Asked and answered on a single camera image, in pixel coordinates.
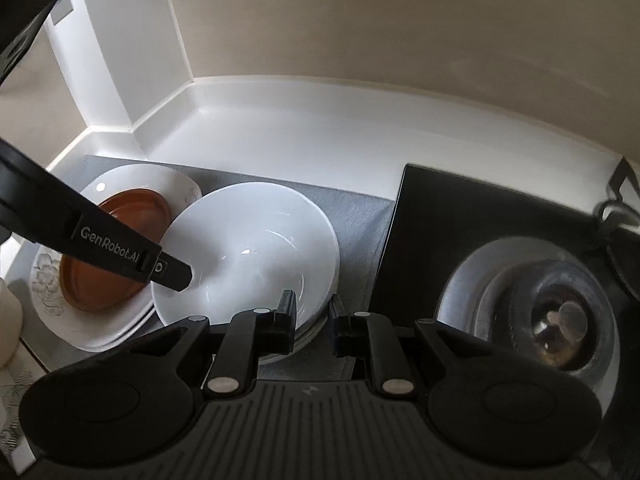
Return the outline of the grey counter mat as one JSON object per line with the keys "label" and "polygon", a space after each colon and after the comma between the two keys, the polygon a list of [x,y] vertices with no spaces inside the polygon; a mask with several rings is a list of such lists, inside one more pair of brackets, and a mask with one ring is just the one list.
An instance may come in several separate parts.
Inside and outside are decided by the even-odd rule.
{"label": "grey counter mat", "polygon": [[[81,194],[100,174],[127,164],[119,159],[87,156],[68,174],[70,185]],[[242,174],[192,168],[164,166],[191,178],[201,189],[202,196],[227,185],[244,181]],[[318,188],[300,183],[290,187],[318,205],[332,223],[340,245],[340,277],[337,293],[350,312],[366,310],[381,259],[384,237],[390,226],[393,204],[382,198],[349,193],[332,188]],[[22,338],[40,366],[47,372],[90,358],[97,353],[81,351],[55,336],[44,324],[32,303],[29,275],[41,247],[26,242],[10,266],[6,281],[9,289],[21,301],[24,311]],[[155,315],[130,339],[158,330],[162,322]],[[332,356],[326,338],[326,326],[294,356],[277,363],[259,367],[258,375],[269,380],[341,380],[352,374],[351,358]]]}

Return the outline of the lower white square plate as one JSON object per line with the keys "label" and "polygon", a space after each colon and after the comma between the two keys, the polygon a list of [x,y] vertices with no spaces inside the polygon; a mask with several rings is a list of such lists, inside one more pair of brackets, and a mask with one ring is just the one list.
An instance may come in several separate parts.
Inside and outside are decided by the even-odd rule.
{"label": "lower white square plate", "polygon": [[130,339],[132,336],[134,336],[134,334],[137,333],[139,330],[141,330],[142,327],[145,326],[145,324],[147,322],[149,322],[149,320],[154,315],[155,315],[155,307],[152,306],[152,307],[149,308],[149,311],[146,312],[145,315],[142,316],[140,321],[138,321],[136,324],[134,324],[134,326],[132,326],[131,328],[128,328],[128,330],[126,330],[125,333],[123,333],[122,335],[116,337],[113,341],[108,342],[107,344],[99,344],[98,346],[95,346],[95,347],[76,346],[76,349],[81,350],[81,351],[85,351],[85,352],[89,352],[89,353],[100,353],[100,352],[104,352],[104,351],[107,351],[107,350],[111,350],[111,349],[119,346],[120,344],[122,344],[126,340]]}

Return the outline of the stacked white bowls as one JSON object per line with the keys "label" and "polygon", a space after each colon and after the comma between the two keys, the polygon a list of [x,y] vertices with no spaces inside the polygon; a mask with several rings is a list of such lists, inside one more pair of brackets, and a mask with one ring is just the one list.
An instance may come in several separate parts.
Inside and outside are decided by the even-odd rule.
{"label": "stacked white bowls", "polygon": [[298,292],[296,294],[296,332],[292,351],[286,356],[284,354],[277,353],[271,353],[268,354],[268,356],[262,356],[259,359],[260,366],[277,363],[284,359],[290,358],[291,356],[294,356],[295,353],[303,350],[303,348],[305,348],[306,345],[309,344],[314,339],[314,337],[318,335],[318,333],[320,332],[322,327],[326,325],[326,321],[328,320],[328,304],[334,292],[337,292],[337,284],[338,278],[333,281],[326,299],[322,301],[320,306],[311,309],[311,314],[305,313],[307,308],[304,306],[304,293]]}

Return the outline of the silver gas burner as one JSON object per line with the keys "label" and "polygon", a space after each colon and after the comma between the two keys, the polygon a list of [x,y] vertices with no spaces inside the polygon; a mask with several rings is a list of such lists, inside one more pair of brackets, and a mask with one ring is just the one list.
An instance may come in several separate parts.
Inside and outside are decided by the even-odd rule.
{"label": "silver gas burner", "polygon": [[594,390],[617,382],[620,341],[608,296],[585,264],[548,240],[505,237],[475,249],[450,276],[436,318]]}

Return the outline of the white deep bowl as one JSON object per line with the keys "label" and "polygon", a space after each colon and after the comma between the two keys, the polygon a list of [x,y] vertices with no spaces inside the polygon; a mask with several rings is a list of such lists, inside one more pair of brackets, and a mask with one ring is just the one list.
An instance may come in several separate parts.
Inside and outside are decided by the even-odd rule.
{"label": "white deep bowl", "polygon": [[234,184],[203,196],[175,218],[160,244],[193,274],[182,292],[151,286],[166,325],[192,314],[226,324],[235,313],[277,307],[285,289],[303,292],[311,314],[340,270],[326,214],[302,193],[273,183]]}

